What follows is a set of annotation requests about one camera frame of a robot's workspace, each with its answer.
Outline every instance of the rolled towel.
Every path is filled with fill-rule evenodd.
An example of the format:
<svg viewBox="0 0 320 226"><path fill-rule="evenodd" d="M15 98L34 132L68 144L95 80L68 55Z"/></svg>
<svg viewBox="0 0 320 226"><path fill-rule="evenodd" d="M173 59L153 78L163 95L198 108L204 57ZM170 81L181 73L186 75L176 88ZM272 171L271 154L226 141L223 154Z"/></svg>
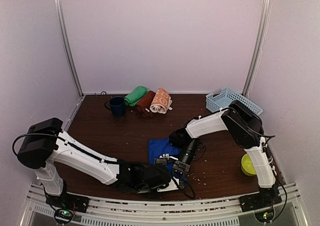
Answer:
<svg viewBox="0 0 320 226"><path fill-rule="evenodd" d="M155 94L155 97L153 98L150 110L153 113L165 114L167 110L172 110L170 107L171 103L172 100L168 92L163 88L159 88Z"/></svg>
<svg viewBox="0 0 320 226"><path fill-rule="evenodd" d="M147 94L148 89L145 88L144 86L138 86L132 93L127 95L124 98L125 105L132 106L134 107L138 101L145 95Z"/></svg>
<svg viewBox="0 0 320 226"><path fill-rule="evenodd" d="M151 105L151 102L154 99L154 96L156 94L153 91L149 91L146 95L144 95L144 97L142 97L139 102L135 105L134 109L137 112L143 113L143 116L145 117L152 117L154 115L154 113L152 113L149 108Z"/></svg>

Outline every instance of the basket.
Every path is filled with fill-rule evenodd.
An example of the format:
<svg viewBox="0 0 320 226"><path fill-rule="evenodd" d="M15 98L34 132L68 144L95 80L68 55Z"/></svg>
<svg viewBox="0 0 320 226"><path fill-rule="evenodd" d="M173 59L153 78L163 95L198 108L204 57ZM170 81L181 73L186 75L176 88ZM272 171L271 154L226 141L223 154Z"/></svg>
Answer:
<svg viewBox="0 0 320 226"><path fill-rule="evenodd" d="M263 110L252 101L229 88L223 88L221 89L221 93L219 95L216 94L217 92L206 95L206 108L211 112L216 112L219 111L220 108L228 107L234 100L240 101L243 105L248 107L257 115L263 112Z"/></svg>

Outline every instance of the mug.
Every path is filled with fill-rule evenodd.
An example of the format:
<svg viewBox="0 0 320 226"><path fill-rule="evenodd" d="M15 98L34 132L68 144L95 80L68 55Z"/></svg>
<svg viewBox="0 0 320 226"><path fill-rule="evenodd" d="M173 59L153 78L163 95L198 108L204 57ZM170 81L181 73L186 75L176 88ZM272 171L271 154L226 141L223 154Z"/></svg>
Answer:
<svg viewBox="0 0 320 226"><path fill-rule="evenodd" d="M125 99L123 97L117 96L112 98L110 101L107 101L104 106L106 109L110 110L114 116L120 117L126 113L126 105L124 101Z"/></svg>

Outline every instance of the wooden tabletop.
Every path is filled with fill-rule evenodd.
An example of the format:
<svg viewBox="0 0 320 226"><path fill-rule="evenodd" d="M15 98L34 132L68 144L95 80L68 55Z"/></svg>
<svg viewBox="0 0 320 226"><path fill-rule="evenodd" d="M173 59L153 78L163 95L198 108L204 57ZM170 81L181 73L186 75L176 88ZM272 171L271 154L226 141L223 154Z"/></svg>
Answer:
<svg viewBox="0 0 320 226"><path fill-rule="evenodd" d="M86 146L110 157L127 161L148 161L148 140L168 138L182 124L198 115L206 115L206 96L172 95L172 111L145 118L128 107L123 117L114 117L105 109L110 95L86 96L68 133ZM197 199L218 198L258 191L256 177L241 171L244 150L228 131L201 137L206 152L191 165L189 183ZM66 165L56 163L68 191L77 194L121 200L147 200L142 194L124 194ZM162 200L186 200L179 191L165 192Z"/></svg>

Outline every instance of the yellow-green bowl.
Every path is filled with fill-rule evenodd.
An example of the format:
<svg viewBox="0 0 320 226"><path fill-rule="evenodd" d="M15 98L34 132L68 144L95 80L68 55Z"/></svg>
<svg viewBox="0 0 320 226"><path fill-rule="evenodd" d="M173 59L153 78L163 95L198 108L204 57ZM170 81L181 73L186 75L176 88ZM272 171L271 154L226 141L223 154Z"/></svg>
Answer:
<svg viewBox="0 0 320 226"><path fill-rule="evenodd" d="M243 155L241 159L241 169L245 175L255 176L256 171L248 154Z"/></svg>

